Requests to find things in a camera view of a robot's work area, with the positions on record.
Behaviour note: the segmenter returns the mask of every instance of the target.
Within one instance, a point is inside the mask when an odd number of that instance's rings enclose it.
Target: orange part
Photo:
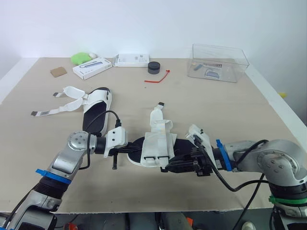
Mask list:
[[[192,227],[192,225],[193,225],[193,219],[187,217],[187,221],[188,221],[189,225]]]
[[[64,230],[78,230],[78,227],[73,223],[67,223],[64,225]]]

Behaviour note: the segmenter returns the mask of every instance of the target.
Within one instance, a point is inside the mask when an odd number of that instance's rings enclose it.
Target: beige table surface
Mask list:
[[[245,76],[238,83],[189,78],[184,59],[158,59],[161,71],[150,75],[146,68],[111,68],[90,79],[81,80],[72,72],[69,58],[41,58],[20,80],[0,105],[0,211],[11,211],[24,194],[41,178],[37,168],[46,169],[65,146],[68,135],[81,130],[83,110],[46,117],[30,113],[57,108],[69,98],[54,98],[54,92],[72,85],[89,92],[108,87],[113,93],[111,109],[129,132],[129,141],[150,130],[149,115],[158,102],[164,102],[164,117],[174,124],[173,133],[184,138],[196,124],[211,139],[223,143],[240,140],[284,138],[296,142],[257,87]],[[54,78],[50,70],[63,66],[67,74]],[[144,80],[160,79],[159,84]],[[108,127],[115,119],[109,116]],[[118,157],[118,170],[112,158],[92,156],[91,167],[77,173],[63,197],[59,212],[147,212],[241,209],[255,185],[239,192],[228,191],[215,175],[161,173],[158,168],[131,164],[126,154]],[[232,186],[258,179],[259,173],[223,172]],[[251,208],[271,207],[267,184],[261,185]]]

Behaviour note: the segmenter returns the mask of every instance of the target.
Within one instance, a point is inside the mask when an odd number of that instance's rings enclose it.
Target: clear plastic box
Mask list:
[[[241,49],[193,44],[188,76],[237,82],[249,66]]]

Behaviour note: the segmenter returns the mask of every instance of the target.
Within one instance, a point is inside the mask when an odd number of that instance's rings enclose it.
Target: black object in container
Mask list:
[[[160,63],[156,61],[151,61],[148,63],[148,72],[150,74],[157,74],[160,72]]]

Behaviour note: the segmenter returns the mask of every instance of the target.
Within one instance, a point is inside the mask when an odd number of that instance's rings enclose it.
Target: white box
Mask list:
[[[117,67],[147,67],[149,54],[118,54],[113,65]]]
[[[72,68],[72,71],[85,80],[111,67],[112,63],[110,61],[103,57],[98,57]]]

